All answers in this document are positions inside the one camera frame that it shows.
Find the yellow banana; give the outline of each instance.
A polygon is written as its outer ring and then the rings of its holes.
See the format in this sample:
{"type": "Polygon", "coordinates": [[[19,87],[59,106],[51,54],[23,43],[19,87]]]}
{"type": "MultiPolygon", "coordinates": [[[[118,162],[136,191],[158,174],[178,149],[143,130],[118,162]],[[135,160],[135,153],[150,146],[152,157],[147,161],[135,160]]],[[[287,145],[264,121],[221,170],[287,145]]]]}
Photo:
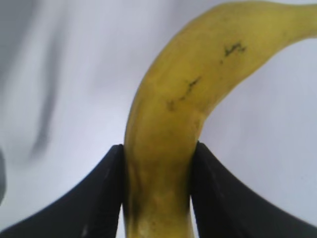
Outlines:
{"type": "Polygon", "coordinates": [[[189,172],[206,117],[275,53],[316,36],[317,4],[243,1],[210,9],[171,39],[126,127],[128,238],[193,237],[189,172]]]}

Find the dark spot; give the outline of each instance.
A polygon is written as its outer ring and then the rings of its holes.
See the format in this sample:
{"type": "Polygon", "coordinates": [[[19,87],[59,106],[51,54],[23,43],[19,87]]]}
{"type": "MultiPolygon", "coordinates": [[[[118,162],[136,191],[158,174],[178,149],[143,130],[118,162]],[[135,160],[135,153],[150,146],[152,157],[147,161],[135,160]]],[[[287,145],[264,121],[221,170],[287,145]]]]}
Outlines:
{"type": "Polygon", "coordinates": [[[155,221],[151,221],[152,223],[152,230],[155,231],[156,230],[156,222],[155,221]]]}
{"type": "Polygon", "coordinates": [[[141,213],[141,203],[138,199],[140,196],[142,196],[142,182],[140,175],[136,173],[138,170],[138,165],[134,160],[129,161],[129,165],[131,166],[131,169],[134,171],[133,177],[134,182],[131,184],[131,181],[129,181],[129,176],[126,176],[126,185],[127,186],[127,193],[126,193],[126,214],[127,217],[132,217],[132,220],[136,222],[136,224],[133,224],[134,226],[138,226],[137,221],[140,217],[141,213]]]}
{"type": "Polygon", "coordinates": [[[228,49],[226,46],[224,47],[224,56],[227,57],[234,51],[238,51],[243,53],[246,50],[247,47],[242,46],[240,42],[237,42],[236,44],[232,45],[230,49],[228,49]]]}
{"type": "Polygon", "coordinates": [[[193,90],[193,87],[199,82],[199,80],[201,80],[201,76],[198,76],[194,81],[190,82],[188,84],[188,88],[187,91],[185,92],[185,94],[179,98],[180,101],[183,101],[186,99],[186,97],[191,93],[191,91],[193,90]]]}
{"type": "Polygon", "coordinates": [[[172,112],[172,111],[175,110],[175,103],[174,103],[173,100],[168,101],[168,102],[166,103],[166,105],[167,105],[167,109],[168,109],[169,111],[172,112]]]}
{"type": "Polygon", "coordinates": [[[201,76],[197,77],[194,81],[189,83],[189,87],[193,87],[196,83],[198,83],[198,81],[201,79],[201,76]]]}

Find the white backdrop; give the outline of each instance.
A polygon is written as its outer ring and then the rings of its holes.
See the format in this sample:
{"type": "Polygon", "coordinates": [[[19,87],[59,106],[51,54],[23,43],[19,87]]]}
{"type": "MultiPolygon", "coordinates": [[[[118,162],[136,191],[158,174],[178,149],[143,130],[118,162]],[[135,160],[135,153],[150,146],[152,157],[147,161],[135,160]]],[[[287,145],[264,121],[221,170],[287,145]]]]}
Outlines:
{"type": "MultiPolygon", "coordinates": [[[[220,2],[37,3],[0,89],[7,175],[0,230],[58,199],[111,145],[123,143],[133,96],[155,56],[185,23],[220,2]],[[47,138],[42,150],[34,146],[38,138],[47,138]]],[[[251,189],[314,225],[316,52],[317,40],[306,40],[278,53],[225,98],[200,139],[251,189]]]]}

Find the black plastic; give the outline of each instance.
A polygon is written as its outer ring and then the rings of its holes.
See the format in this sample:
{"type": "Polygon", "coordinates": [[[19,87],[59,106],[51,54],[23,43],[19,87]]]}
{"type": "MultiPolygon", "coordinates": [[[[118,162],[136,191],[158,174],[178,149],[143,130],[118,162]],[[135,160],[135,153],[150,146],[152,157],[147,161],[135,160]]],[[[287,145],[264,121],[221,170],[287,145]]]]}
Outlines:
{"type": "MultiPolygon", "coordinates": [[[[71,191],[0,238],[115,238],[124,167],[123,146],[115,145],[71,191]]],[[[191,196],[200,238],[317,238],[316,227],[251,191],[200,142],[191,196]]]]}

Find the curved banana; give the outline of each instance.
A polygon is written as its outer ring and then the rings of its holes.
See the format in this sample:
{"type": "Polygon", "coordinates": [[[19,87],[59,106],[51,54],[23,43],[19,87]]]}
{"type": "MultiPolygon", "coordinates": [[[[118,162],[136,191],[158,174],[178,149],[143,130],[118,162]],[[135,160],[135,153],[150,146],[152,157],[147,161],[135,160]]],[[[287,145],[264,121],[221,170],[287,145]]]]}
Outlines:
{"type": "Polygon", "coordinates": [[[193,237],[191,158],[205,119],[243,79],[288,45],[317,36],[317,4],[218,5],[155,59],[130,111],[124,151],[128,238],[193,237]]]}

